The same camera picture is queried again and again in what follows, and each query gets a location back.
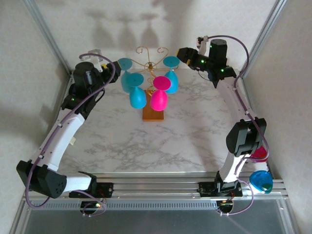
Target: wooden base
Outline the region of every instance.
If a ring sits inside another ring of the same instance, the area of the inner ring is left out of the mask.
[[[143,108],[143,121],[164,121],[164,111],[154,111],[151,106],[151,96],[147,94],[147,91],[144,90],[146,95],[146,106]]]

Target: plastic wine glass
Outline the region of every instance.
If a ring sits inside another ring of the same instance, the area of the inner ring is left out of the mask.
[[[146,105],[145,92],[139,88],[144,82],[144,77],[139,73],[132,73],[127,77],[127,85],[132,88],[129,98],[130,104],[135,109],[141,109]]]
[[[165,91],[170,88],[171,82],[168,77],[160,76],[154,79],[153,85],[157,90],[151,96],[151,108],[155,111],[163,111],[166,109],[168,102]]]
[[[176,56],[168,56],[164,59],[163,63],[170,68],[170,71],[165,74],[171,82],[171,87],[166,91],[168,94],[174,94],[179,87],[179,80],[173,71],[174,67],[177,67],[180,60]]]
[[[121,58],[118,60],[118,63],[120,65],[120,68],[124,73],[121,76],[121,86],[124,92],[130,93],[133,90],[133,87],[130,87],[127,84],[128,76],[131,74],[127,70],[129,70],[132,67],[132,61],[129,58]]]

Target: white wall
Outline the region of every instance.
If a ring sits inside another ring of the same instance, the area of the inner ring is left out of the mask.
[[[87,50],[101,49],[116,60],[122,57],[147,62],[135,49],[145,45],[152,61],[155,48],[196,48],[196,38],[227,34],[251,49],[275,0],[36,0],[70,67]],[[228,40],[228,62],[240,68],[246,55]]]
[[[270,164],[284,179],[303,233],[312,230],[312,1],[289,0],[246,78],[268,123]]]
[[[0,233],[8,233],[25,189],[16,171],[44,140],[66,74],[21,0],[0,1]]]

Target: white marble table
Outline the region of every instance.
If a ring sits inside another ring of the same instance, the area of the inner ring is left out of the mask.
[[[169,95],[163,122],[143,122],[120,80],[106,88],[62,158],[61,172],[216,172],[227,156],[233,122],[213,87],[191,69],[177,69],[179,90]],[[147,81],[141,86],[147,88]],[[248,163],[243,170],[266,170]]]

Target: pink wine glass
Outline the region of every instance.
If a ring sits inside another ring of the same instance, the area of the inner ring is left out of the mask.
[[[164,76],[156,77],[153,81],[156,89],[151,97],[151,108],[155,111],[163,111],[167,107],[168,97],[166,90],[171,87],[171,81]]]

